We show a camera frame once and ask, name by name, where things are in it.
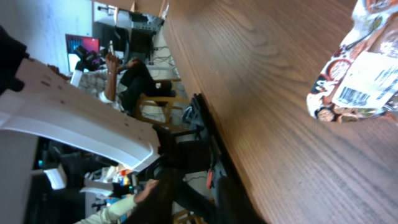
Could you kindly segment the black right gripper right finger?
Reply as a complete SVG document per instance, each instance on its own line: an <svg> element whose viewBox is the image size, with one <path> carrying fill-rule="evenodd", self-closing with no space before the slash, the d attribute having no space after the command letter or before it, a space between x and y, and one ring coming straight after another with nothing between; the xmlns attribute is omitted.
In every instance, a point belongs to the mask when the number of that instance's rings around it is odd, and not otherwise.
<svg viewBox="0 0 398 224"><path fill-rule="evenodd" d="M217 223L267 224L245 201L243 193L227 177L218 180L216 191Z"/></svg>

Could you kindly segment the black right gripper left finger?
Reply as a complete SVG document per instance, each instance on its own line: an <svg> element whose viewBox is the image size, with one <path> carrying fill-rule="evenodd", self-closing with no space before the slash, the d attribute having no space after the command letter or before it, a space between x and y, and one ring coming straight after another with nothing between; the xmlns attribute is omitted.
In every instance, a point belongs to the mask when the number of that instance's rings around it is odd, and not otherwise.
<svg viewBox="0 0 398 224"><path fill-rule="evenodd" d="M163 170L160 177L149 179L139 193L137 206L123 224L171 224L175 196L176 175L172 170Z"/></svg>

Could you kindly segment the red laptop screen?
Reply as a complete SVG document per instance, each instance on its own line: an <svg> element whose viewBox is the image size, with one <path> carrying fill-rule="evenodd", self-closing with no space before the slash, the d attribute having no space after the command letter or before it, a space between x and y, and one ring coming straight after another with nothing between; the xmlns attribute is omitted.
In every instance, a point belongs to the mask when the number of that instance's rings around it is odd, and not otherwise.
<svg viewBox="0 0 398 224"><path fill-rule="evenodd" d="M95 71L100 66L100 40L80 35L65 35L69 71L74 72L78 62L84 70Z"/></svg>

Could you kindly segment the seated person in background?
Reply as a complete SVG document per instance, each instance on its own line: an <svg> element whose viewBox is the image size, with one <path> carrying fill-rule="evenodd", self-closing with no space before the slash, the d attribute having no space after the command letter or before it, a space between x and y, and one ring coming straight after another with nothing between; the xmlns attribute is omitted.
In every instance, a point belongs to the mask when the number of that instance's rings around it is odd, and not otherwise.
<svg viewBox="0 0 398 224"><path fill-rule="evenodd" d="M117 56L108 53L105 63L105 69L83 73L78 89L122 113L135 116L137 101L142 94L149 97L176 96L170 82L157 86L146 64L139 58L121 65Z"/></svg>

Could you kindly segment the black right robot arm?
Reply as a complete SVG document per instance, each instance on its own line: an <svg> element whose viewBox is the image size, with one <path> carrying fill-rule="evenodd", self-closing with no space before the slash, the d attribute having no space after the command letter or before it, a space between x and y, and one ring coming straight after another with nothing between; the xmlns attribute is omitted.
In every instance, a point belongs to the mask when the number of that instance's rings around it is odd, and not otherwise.
<svg viewBox="0 0 398 224"><path fill-rule="evenodd" d="M32 60L1 31L1 128L34 134L106 157L159 179L128 223L170 223L182 175L209 169L219 142L177 142L170 131L122 114Z"/></svg>

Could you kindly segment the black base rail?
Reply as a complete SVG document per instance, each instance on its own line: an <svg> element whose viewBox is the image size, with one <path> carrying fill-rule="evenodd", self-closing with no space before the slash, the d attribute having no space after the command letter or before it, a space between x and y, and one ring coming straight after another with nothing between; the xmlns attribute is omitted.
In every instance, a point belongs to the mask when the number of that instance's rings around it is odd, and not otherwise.
<svg viewBox="0 0 398 224"><path fill-rule="evenodd" d="M187 108L183 120L190 124L191 132L195 139L203 141L210 151L207 187L215 189L218 179L227 177L243 198L247 198L248 195L237 168L228 153L215 120L201 93L193 95L190 107Z"/></svg>

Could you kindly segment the brown cookie snack bag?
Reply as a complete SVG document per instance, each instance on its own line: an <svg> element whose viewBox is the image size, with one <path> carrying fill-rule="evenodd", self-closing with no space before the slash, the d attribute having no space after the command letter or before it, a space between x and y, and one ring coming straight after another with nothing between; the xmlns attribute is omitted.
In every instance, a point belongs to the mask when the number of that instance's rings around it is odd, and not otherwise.
<svg viewBox="0 0 398 224"><path fill-rule="evenodd" d="M396 122L397 1L358 1L352 20L307 95L308 112L323 122Z"/></svg>

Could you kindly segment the wooden chair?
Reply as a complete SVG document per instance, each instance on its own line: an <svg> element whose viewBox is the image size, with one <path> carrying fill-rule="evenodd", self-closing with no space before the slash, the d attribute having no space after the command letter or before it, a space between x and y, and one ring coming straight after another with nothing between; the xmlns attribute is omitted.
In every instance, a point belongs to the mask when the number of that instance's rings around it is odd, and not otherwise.
<svg viewBox="0 0 398 224"><path fill-rule="evenodd" d="M161 87L162 84L171 84L171 90L175 92L175 96L142 94L136 105L136 119L173 131L184 130L185 125L178 115L183 114L186 107L189 106L190 100L179 92L178 84L182 82L181 79L162 79L155 80L155 82L157 87Z"/></svg>

